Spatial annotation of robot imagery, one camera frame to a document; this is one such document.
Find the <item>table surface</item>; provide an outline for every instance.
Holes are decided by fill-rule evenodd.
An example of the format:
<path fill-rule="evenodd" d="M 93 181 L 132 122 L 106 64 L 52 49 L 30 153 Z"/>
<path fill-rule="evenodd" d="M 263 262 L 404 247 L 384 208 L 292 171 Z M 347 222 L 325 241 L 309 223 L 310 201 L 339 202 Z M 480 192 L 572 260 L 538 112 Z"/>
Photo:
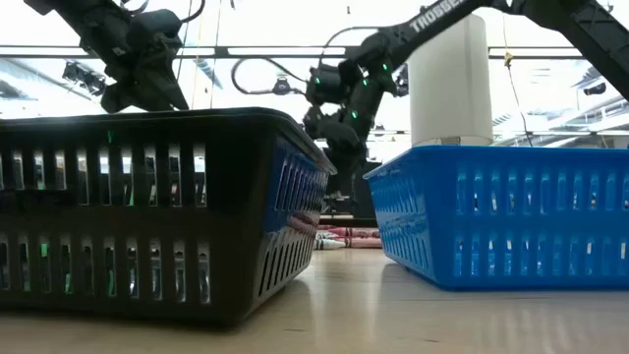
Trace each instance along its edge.
<path fill-rule="evenodd" d="M 444 292 L 380 250 L 317 251 L 228 331 L 4 314 L 0 353 L 629 353 L 629 296 Z"/>

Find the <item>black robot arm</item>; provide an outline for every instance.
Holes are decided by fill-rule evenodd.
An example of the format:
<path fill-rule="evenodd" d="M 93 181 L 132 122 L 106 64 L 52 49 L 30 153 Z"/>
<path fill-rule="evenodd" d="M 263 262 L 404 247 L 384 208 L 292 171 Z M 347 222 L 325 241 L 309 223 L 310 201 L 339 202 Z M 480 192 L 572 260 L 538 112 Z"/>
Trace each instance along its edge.
<path fill-rule="evenodd" d="M 116 84 L 105 89 L 109 113 L 130 105 L 147 111 L 189 109 L 173 73 L 182 22 L 168 10 L 133 14 L 112 0 L 25 0 L 46 15 L 56 11 L 81 37 L 81 47 L 107 65 Z"/>
<path fill-rule="evenodd" d="M 381 28 L 367 37 L 337 67 L 311 69 L 304 118 L 313 139 L 326 139 L 325 150 L 338 170 L 328 192 L 351 181 L 364 163 L 366 141 L 385 92 L 395 94 L 392 73 L 421 45 L 481 7 L 522 15 L 561 32 L 625 97 L 629 97 L 629 32 L 596 0 L 440 0 L 410 21 Z M 332 115 L 324 103 L 340 104 Z"/>

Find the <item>blurry background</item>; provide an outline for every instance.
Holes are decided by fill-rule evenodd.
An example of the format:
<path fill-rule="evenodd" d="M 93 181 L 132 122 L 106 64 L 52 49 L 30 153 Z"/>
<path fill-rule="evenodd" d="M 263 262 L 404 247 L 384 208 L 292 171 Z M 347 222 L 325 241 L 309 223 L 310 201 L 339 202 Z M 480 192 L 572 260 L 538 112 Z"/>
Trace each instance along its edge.
<path fill-rule="evenodd" d="M 133 0 L 136 8 L 143 0 Z M 230 71 L 243 56 L 268 56 L 303 79 L 315 66 L 321 46 L 338 30 L 351 26 L 387 26 L 405 22 L 433 0 L 207 0 L 202 16 L 183 26 L 186 48 L 174 63 L 180 85 L 194 109 L 265 106 L 289 113 L 298 122 L 309 108 L 300 95 L 243 95 L 232 85 Z M 600 0 L 625 27 L 629 4 Z M 200 0 L 150 0 L 147 9 L 167 8 L 184 18 Z M 486 21 L 487 60 L 497 145 L 527 145 L 520 111 L 503 65 L 505 36 L 513 61 L 514 86 L 527 118 L 533 143 L 544 147 L 627 148 L 627 102 L 611 86 L 603 94 L 584 89 L 604 83 L 600 74 L 560 34 L 529 20 L 504 17 L 491 9 L 477 15 Z M 325 51 L 325 62 L 337 63 L 343 46 L 359 45 L 371 31 L 340 35 Z M 67 63 L 101 77 L 104 65 L 79 47 L 78 36 L 55 13 L 41 17 L 23 0 L 3 0 L 0 11 L 0 118 L 101 114 L 94 89 L 64 78 Z M 262 60 L 245 62 L 237 75 L 249 90 L 270 89 L 278 69 Z M 288 78 L 294 88 L 305 85 Z M 370 138 L 370 157 L 386 161 L 410 146 L 408 96 L 385 96 Z M 589 136 L 590 131 L 602 132 Z"/>

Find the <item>black cable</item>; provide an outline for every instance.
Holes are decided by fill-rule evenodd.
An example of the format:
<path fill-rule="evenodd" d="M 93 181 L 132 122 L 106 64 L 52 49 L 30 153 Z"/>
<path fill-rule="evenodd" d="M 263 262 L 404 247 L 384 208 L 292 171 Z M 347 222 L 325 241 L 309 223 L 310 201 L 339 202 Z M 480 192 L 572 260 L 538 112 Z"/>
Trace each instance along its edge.
<path fill-rule="evenodd" d="M 330 39 L 328 39 L 327 42 L 322 47 L 323 50 L 321 50 L 321 55 L 318 57 L 318 66 L 321 66 L 321 63 L 323 62 L 323 56 L 325 55 L 325 49 L 330 46 L 330 43 L 332 42 L 332 40 L 334 40 L 337 36 L 345 33 L 346 31 L 350 31 L 350 30 L 379 30 L 379 29 L 380 28 L 374 27 L 374 26 L 356 26 L 356 27 L 350 27 L 350 28 L 342 29 L 342 30 L 338 31 L 337 33 L 333 34 L 332 37 Z"/>
<path fill-rule="evenodd" d="M 273 64 L 279 70 L 283 71 L 284 73 L 286 73 L 287 75 L 292 77 L 293 79 L 298 80 L 298 81 L 300 81 L 302 83 L 305 83 L 305 84 L 308 83 L 306 80 L 304 80 L 304 79 L 298 77 L 297 75 L 293 74 L 290 70 L 286 69 L 283 65 L 281 65 L 280 63 L 274 61 L 273 59 L 270 59 L 270 58 L 242 58 L 239 61 L 237 61 L 236 64 L 234 64 L 234 67 L 232 68 L 232 84 L 234 85 L 234 88 L 236 88 L 241 93 L 244 93 L 244 94 L 271 94 L 271 93 L 273 93 L 273 91 L 270 90 L 270 89 L 249 91 L 249 90 L 244 89 L 240 85 L 238 85 L 238 82 L 236 81 L 236 73 L 238 72 L 238 69 L 240 68 L 241 64 L 243 64 L 247 60 L 252 60 L 252 59 L 259 59 L 259 60 L 267 61 L 267 62 Z M 293 93 L 306 95 L 303 91 L 301 91 L 298 88 L 292 88 L 291 91 Z"/>
<path fill-rule="evenodd" d="M 511 88 L 513 89 L 513 96 L 515 97 L 515 103 L 518 105 L 518 111 L 520 112 L 520 116 L 522 116 L 522 123 L 524 123 L 524 134 L 527 136 L 527 140 L 529 141 L 529 145 L 531 148 L 533 147 L 533 142 L 531 142 L 531 136 L 529 132 L 529 128 L 527 128 L 527 119 L 522 112 L 522 108 L 520 106 L 520 99 L 518 98 L 518 92 L 515 89 L 515 84 L 513 84 L 513 75 L 511 75 L 511 65 L 507 65 L 507 71 L 509 72 L 509 81 L 511 82 Z"/>
<path fill-rule="evenodd" d="M 205 0 L 200 0 L 200 6 L 199 9 L 193 13 L 191 16 L 188 16 L 187 18 L 185 18 L 184 20 L 181 21 L 182 24 L 186 24 L 194 19 L 196 19 L 197 17 L 200 16 L 200 13 L 203 12 L 203 9 L 205 9 Z"/>
<path fill-rule="evenodd" d="M 188 17 L 193 12 L 193 0 L 190 0 L 190 5 L 188 6 Z M 190 27 L 190 23 L 186 24 L 186 30 L 184 31 L 184 47 L 181 49 L 181 53 L 184 54 L 184 50 L 186 50 L 186 42 L 188 41 L 188 28 Z M 181 74 L 181 65 L 184 62 L 184 59 L 179 59 L 179 68 L 177 69 L 177 83 L 179 83 L 179 75 Z"/>

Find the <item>white cylinder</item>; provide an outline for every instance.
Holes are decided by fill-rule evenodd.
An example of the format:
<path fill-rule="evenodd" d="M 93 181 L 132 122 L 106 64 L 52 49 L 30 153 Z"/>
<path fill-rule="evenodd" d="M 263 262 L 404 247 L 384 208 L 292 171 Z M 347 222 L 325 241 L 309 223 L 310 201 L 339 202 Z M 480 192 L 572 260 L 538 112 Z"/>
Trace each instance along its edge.
<path fill-rule="evenodd" d="M 417 145 L 493 141 L 485 21 L 468 16 L 411 55 L 411 140 Z"/>

